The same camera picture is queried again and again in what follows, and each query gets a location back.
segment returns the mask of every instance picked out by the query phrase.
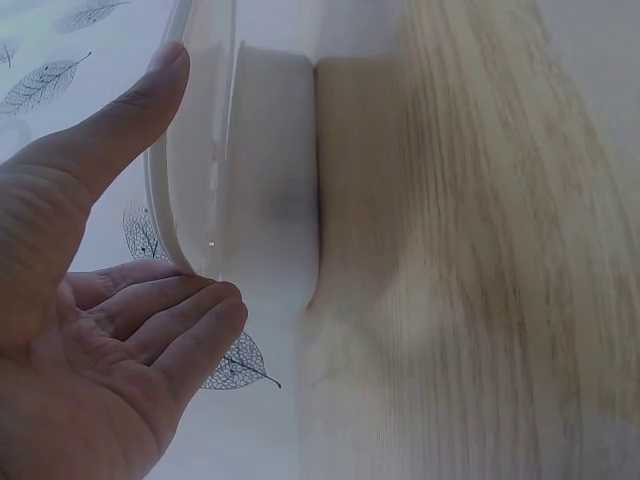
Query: hand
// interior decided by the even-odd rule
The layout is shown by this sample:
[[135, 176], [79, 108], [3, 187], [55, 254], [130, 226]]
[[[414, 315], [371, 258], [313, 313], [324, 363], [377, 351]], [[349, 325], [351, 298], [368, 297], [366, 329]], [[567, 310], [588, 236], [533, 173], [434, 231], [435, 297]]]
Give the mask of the hand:
[[242, 332], [238, 290], [163, 262], [67, 274], [89, 212], [168, 127], [189, 55], [0, 166], [0, 478], [142, 478]]

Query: leaf print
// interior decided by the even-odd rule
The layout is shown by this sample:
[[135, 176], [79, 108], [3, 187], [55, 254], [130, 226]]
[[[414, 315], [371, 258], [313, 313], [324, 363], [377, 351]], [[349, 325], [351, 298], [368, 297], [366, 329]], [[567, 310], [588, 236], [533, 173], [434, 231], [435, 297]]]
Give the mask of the leaf print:
[[13, 57], [20, 49], [20, 41], [15, 39], [0, 40], [0, 64], [8, 63], [11, 68]]
[[131, 204], [124, 212], [123, 223], [127, 246], [135, 260], [159, 258], [170, 261], [169, 255], [156, 235], [151, 213], [146, 206]]
[[204, 382], [205, 390], [235, 390], [243, 388], [257, 380], [267, 379], [278, 388], [282, 385], [267, 375], [262, 353], [253, 339], [243, 333], [234, 343], [215, 372]]
[[9, 90], [0, 102], [0, 113], [15, 116], [51, 103], [67, 91], [76, 76], [78, 65], [89, 55], [91, 52], [77, 62], [63, 60], [33, 70]]
[[118, 0], [91, 0], [58, 19], [53, 29], [56, 33], [72, 33], [95, 25], [111, 15], [116, 8], [131, 2]]

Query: clear plastic container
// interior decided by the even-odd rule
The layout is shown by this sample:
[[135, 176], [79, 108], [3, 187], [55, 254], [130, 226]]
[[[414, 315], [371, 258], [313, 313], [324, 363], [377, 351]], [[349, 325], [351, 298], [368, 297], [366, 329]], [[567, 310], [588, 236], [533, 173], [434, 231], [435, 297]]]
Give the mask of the clear plastic container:
[[313, 67], [236, 49], [234, 25], [235, 0], [175, 5], [165, 40], [189, 49], [191, 77], [146, 154], [149, 209], [184, 272], [236, 283], [259, 314], [295, 316], [318, 275]]

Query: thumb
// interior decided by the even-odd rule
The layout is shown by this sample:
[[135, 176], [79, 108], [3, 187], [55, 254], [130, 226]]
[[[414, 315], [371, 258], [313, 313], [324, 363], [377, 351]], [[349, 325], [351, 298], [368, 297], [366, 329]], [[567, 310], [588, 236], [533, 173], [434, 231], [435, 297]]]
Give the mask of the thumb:
[[0, 291], [20, 283], [42, 299], [34, 307], [50, 305], [94, 202], [171, 123], [189, 62], [182, 45], [167, 46], [123, 96], [0, 165]]
[[189, 64], [181, 44], [167, 45], [128, 92], [79, 125], [34, 142], [7, 166], [43, 167], [66, 174], [78, 189], [89, 193], [90, 208], [169, 127], [187, 86]]

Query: wood grain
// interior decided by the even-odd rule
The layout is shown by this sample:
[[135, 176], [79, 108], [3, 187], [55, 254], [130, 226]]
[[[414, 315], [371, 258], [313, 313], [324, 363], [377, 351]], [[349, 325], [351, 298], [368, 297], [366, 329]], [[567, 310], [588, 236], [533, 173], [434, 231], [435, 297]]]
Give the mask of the wood grain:
[[640, 165], [531, 3], [366, 3], [389, 51], [317, 67], [303, 478], [637, 478]]

